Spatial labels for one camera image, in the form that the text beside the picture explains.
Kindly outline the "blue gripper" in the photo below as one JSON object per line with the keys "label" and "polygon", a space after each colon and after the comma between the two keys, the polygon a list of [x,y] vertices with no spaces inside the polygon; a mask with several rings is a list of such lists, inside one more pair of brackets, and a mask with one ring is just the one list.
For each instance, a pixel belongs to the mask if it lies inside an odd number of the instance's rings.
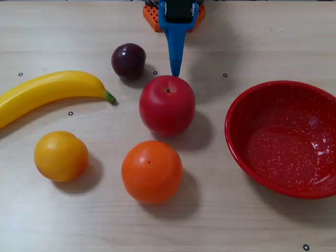
{"label": "blue gripper", "polygon": [[173,76],[180,75],[186,33],[194,28],[197,16],[197,1],[159,1],[159,26],[167,38]]}

